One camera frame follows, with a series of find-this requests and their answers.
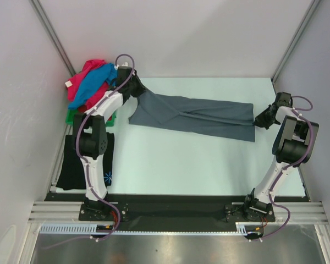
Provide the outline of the grey t shirt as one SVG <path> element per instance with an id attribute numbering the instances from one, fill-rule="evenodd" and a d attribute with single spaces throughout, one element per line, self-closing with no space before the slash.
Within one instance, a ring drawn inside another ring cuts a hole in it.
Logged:
<path id="1" fill-rule="evenodd" d="M 254 105 L 166 96 L 148 90 L 137 98 L 132 125 L 255 142 Z"/>

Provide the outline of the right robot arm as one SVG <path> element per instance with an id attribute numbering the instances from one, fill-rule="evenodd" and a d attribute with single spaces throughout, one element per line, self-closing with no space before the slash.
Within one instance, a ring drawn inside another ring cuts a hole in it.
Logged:
<path id="1" fill-rule="evenodd" d="M 255 118 L 257 127 L 268 129 L 278 124 L 280 128 L 272 146 L 272 164 L 263 180 L 245 198 L 243 216 L 248 221 L 272 215 L 279 185 L 292 168 L 298 168 L 311 158 L 320 126 L 302 115 L 302 111 L 313 109 L 311 101 L 306 100 L 309 108 L 297 108 L 293 106 L 293 99 L 291 94 L 279 92 L 275 101 Z"/>

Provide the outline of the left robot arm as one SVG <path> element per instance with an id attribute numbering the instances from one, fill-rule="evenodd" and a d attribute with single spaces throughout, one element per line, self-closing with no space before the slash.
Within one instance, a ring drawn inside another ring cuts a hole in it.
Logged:
<path id="1" fill-rule="evenodd" d="M 103 157 L 108 146 L 105 123 L 130 97 L 139 97 L 146 91 L 134 67 L 117 68 L 115 86 L 86 113 L 78 113 L 73 120 L 73 143 L 81 160 L 86 183 L 86 199 L 95 202 L 91 213 L 100 220 L 111 212 L 109 204 L 102 200 L 107 195 L 104 181 Z"/>

